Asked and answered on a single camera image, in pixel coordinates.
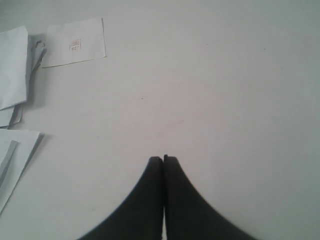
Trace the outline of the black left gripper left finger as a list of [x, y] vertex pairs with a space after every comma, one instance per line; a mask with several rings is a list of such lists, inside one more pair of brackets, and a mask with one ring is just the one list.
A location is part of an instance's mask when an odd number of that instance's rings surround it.
[[130, 194], [81, 240], [161, 240], [164, 219], [163, 160], [151, 157]]

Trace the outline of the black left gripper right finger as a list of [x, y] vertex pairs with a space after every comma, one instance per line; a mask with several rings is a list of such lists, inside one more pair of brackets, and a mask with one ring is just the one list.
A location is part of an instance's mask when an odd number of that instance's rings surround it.
[[253, 240], [198, 193], [178, 159], [165, 155], [165, 227], [168, 240]]

